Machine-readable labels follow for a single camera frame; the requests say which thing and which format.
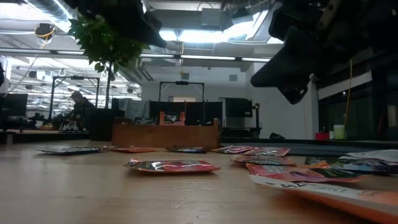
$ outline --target green leaves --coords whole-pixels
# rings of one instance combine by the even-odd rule
[[[100,69],[100,66],[101,66],[101,62],[98,62],[98,63],[95,64],[94,69],[96,71],[98,71],[98,69]]]
[[[102,16],[96,16],[93,20],[80,16],[78,20],[70,19],[70,22],[68,34],[78,40],[89,64],[96,62],[98,73],[106,70],[107,62],[113,64],[113,73],[117,73],[120,66],[126,67],[130,60],[138,58],[145,47],[140,42],[119,35]]]
[[[116,74],[118,71],[119,71],[119,65],[115,63],[115,64],[113,65],[113,73]]]
[[[98,73],[99,73],[99,72],[103,72],[104,70],[105,70],[105,65],[101,65],[101,66],[99,66],[97,72],[98,72]]]

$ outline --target white wall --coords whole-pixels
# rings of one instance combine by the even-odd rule
[[[246,73],[234,68],[184,68],[190,73],[190,82],[205,82],[205,100],[219,101],[219,98],[247,98],[253,104],[259,103],[260,123],[262,131],[260,138],[269,138],[270,133],[277,132],[286,139],[314,139],[318,131],[318,92],[313,83],[308,84],[308,93],[296,105],[291,105],[277,88],[254,88],[250,78],[263,66],[254,63]],[[230,82],[229,74],[238,74],[238,82]],[[142,84],[142,100],[159,99],[159,81],[175,82],[180,80],[179,72],[150,74],[155,82]],[[177,86],[170,84],[162,92],[162,101],[169,96],[195,97],[201,100],[201,93],[192,85]],[[246,118],[245,126],[254,127],[255,118]]]
[[[193,85],[176,85],[164,83],[162,89],[161,101],[168,101],[170,96],[179,97],[195,97],[197,101],[202,100],[202,87],[196,85],[197,90]],[[219,101],[219,98],[245,98],[244,86],[218,86],[212,84],[205,84],[205,101]],[[159,82],[150,82],[142,84],[142,100],[159,100]]]
[[[246,73],[249,80],[263,64],[254,63]],[[318,95],[315,84],[308,84],[308,93],[296,105],[291,105],[277,88],[254,88],[247,83],[246,97],[260,104],[260,138],[269,138],[273,132],[286,139],[314,139],[318,131]]]
[[[149,68],[150,75],[156,80],[142,83],[142,100],[159,100],[159,82],[180,81],[181,68]],[[186,67],[184,72],[190,74],[189,82],[205,83],[205,101],[219,101],[219,98],[245,98],[246,74],[240,68],[211,68]],[[229,75],[238,75],[236,82],[229,80]],[[169,100],[169,96],[195,97],[197,101],[202,100],[202,86],[176,85],[164,83],[162,85],[161,101]]]

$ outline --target person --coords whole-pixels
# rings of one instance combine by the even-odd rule
[[[94,108],[94,105],[87,98],[83,97],[79,91],[72,93],[72,100],[75,102],[75,105],[73,105],[73,110],[66,115],[66,118],[69,119],[70,125],[71,123],[75,123],[79,131],[82,131],[84,128],[87,128],[86,109]]]

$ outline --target computer monitor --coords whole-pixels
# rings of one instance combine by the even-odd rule
[[[27,94],[0,94],[1,115],[3,118],[8,116],[26,116]]]

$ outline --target red packet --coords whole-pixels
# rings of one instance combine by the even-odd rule
[[[181,160],[181,161],[138,161],[131,159],[125,167],[137,169],[144,172],[211,172],[220,170],[203,160]]]
[[[285,156],[289,151],[290,149],[286,147],[255,147],[244,154],[251,156]]]
[[[254,149],[254,146],[227,146],[219,149],[213,149],[212,152],[223,154],[238,154]]]
[[[366,175],[341,169],[301,168],[293,166],[261,166],[246,164],[254,175],[283,181],[304,182],[349,182],[355,183]]]
[[[288,157],[275,156],[233,156],[233,162],[245,162],[258,165],[294,166],[296,163]]]
[[[124,153],[137,153],[137,152],[155,152],[154,148],[151,147],[118,147],[118,146],[105,146],[105,149],[114,152],[124,152]]]

